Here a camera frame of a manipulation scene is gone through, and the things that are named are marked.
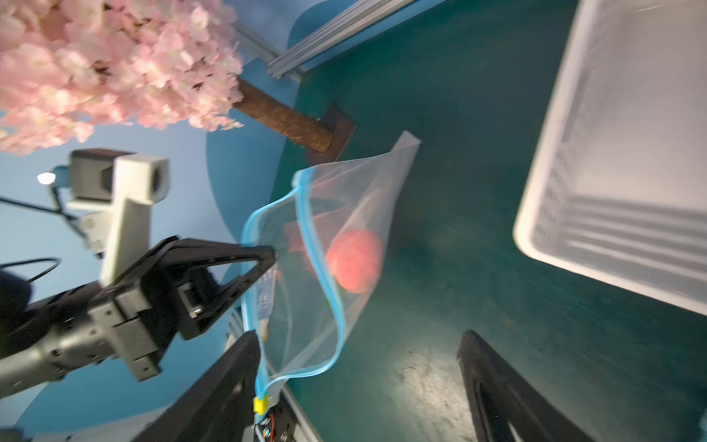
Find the pink peach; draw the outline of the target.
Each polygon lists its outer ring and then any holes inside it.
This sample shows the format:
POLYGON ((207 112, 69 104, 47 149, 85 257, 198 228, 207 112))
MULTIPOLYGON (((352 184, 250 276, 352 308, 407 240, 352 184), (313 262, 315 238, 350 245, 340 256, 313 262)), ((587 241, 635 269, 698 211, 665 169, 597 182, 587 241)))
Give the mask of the pink peach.
POLYGON ((350 293, 365 294, 379 281, 383 263, 383 244, 370 229, 342 232, 326 253, 329 270, 336 282, 350 293))

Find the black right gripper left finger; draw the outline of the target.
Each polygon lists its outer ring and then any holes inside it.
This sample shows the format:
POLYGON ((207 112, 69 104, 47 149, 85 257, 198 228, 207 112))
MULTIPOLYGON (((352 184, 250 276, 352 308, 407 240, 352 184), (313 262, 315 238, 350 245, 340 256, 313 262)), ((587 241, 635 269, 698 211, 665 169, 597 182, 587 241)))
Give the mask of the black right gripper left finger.
POLYGON ((248 331, 135 441, 241 441, 254 423, 261 361, 257 333, 248 331))

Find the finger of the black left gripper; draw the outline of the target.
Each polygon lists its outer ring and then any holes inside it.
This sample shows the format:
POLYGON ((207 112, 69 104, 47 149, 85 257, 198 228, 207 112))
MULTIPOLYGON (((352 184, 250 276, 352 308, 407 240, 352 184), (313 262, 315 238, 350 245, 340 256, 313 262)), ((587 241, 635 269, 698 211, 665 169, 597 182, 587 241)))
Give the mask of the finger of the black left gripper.
POLYGON ((169 329, 191 340, 206 333, 275 264, 271 246, 169 237, 141 261, 139 284, 169 329))

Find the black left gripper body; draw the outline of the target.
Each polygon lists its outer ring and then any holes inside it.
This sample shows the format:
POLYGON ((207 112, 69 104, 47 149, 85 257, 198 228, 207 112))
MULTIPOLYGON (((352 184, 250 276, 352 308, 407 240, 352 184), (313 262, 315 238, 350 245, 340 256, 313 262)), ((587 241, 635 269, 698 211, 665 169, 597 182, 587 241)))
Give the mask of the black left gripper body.
POLYGON ((109 358, 125 362, 139 381, 152 379, 175 335, 189 340, 211 326, 219 291, 204 268, 153 269, 121 285, 93 282, 31 303, 31 283, 3 272, 1 395, 109 358))

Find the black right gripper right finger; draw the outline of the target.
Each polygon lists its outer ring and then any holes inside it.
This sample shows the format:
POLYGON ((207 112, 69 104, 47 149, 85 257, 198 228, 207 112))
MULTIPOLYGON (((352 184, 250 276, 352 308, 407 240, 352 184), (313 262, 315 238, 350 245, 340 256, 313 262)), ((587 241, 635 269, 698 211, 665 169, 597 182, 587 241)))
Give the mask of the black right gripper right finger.
POLYGON ((463 333, 458 364, 479 441, 590 441, 478 333, 463 333))

